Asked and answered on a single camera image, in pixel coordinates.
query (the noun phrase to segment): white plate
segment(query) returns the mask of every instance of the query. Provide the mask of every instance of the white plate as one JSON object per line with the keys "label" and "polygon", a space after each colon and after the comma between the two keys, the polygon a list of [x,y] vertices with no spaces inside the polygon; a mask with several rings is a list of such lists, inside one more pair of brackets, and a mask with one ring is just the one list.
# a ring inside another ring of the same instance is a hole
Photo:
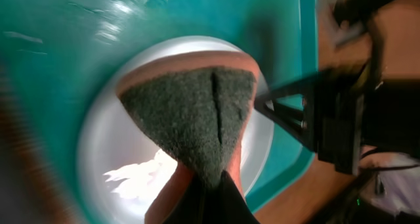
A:
{"label": "white plate", "polygon": [[[92,104],[79,140],[80,185],[88,205],[107,223],[143,223],[144,214],[177,162],[130,119],[115,94],[127,72],[155,59],[192,51],[241,51],[214,37],[170,39],[138,54],[105,85]],[[257,94],[268,90],[260,74]],[[249,192],[270,151],[274,124],[253,109],[242,139],[241,181]]]}

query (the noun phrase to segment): teal tray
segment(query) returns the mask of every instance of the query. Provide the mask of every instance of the teal tray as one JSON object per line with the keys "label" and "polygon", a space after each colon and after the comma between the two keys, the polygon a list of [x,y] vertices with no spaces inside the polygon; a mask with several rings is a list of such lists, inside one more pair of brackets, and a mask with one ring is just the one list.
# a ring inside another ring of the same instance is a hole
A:
{"label": "teal tray", "polygon": [[[160,41],[208,35],[252,55],[269,86],[317,69],[316,0],[0,0],[0,56],[34,132],[90,222],[76,174],[83,118],[125,62]],[[291,99],[299,105],[300,101]],[[247,195],[256,211],[294,182],[313,155],[279,127]]]}

